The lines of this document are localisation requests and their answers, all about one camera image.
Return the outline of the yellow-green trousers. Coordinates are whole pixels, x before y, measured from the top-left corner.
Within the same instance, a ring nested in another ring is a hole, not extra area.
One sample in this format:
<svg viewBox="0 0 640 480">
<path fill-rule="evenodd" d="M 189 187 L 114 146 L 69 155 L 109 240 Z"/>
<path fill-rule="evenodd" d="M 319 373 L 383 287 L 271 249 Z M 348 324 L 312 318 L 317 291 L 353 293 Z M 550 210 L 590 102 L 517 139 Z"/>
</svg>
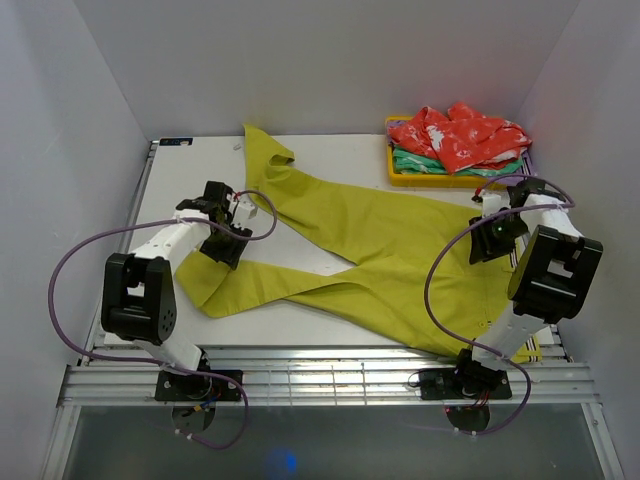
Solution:
<svg viewBox="0 0 640 480">
<path fill-rule="evenodd" d="M 175 277 L 206 316 L 288 300 L 408 347 L 454 356 L 507 311 L 511 262 L 469 263 L 462 231 L 472 209 L 318 179 L 296 169 L 292 151 L 254 126 L 245 129 L 245 160 L 254 201 L 350 266 L 327 276 L 243 260 L 224 273 L 193 252 Z"/>
</svg>

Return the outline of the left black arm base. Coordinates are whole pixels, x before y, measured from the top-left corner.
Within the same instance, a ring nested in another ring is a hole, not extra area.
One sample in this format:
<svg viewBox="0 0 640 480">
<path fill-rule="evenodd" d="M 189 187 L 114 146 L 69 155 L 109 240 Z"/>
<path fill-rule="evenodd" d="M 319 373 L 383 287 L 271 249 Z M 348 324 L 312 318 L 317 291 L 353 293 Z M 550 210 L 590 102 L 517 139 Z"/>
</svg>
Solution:
<svg viewBox="0 0 640 480">
<path fill-rule="evenodd" d="M 160 371 L 154 399 L 161 402 L 240 401 L 241 370 L 214 370 L 215 378 Z"/>
</svg>

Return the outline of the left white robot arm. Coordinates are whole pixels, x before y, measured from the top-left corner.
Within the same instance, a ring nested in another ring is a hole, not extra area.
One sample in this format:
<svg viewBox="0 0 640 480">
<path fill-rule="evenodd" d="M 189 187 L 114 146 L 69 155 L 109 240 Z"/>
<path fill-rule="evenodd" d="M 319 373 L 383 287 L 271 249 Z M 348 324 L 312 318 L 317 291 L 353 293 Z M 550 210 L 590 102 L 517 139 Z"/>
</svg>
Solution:
<svg viewBox="0 0 640 480">
<path fill-rule="evenodd" d="M 174 274 L 193 252 L 202 253 L 224 273 L 239 263 L 257 207 L 222 183 L 209 181 L 204 193 L 184 199 L 172 222 L 128 254 L 106 261 L 101 325 L 105 332 L 143 348 L 163 366 L 182 368 L 178 388 L 190 399 L 205 397 L 212 376 L 204 351 L 175 331 Z"/>
</svg>

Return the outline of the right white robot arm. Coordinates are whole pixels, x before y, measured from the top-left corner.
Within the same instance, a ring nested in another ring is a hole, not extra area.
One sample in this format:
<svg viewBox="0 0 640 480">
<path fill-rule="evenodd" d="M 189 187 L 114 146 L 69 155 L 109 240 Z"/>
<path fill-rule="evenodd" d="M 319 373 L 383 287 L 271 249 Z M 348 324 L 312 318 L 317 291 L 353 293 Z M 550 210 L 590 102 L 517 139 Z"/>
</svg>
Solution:
<svg viewBox="0 0 640 480">
<path fill-rule="evenodd" d="M 469 221 L 470 264 L 508 256 L 519 238 L 528 240 L 507 288 L 512 312 L 476 339 L 490 349 L 471 346 L 458 355 L 451 382 L 464 397 L 505 384 L 504 358 L 512 358 L 546 326 L 580 312 L 604 251 L 601 242 L 574 227 L 568 196 L 546 181 L 523 176 L 507 194 L 474 197 L 482 215 Z"/>
</svg>

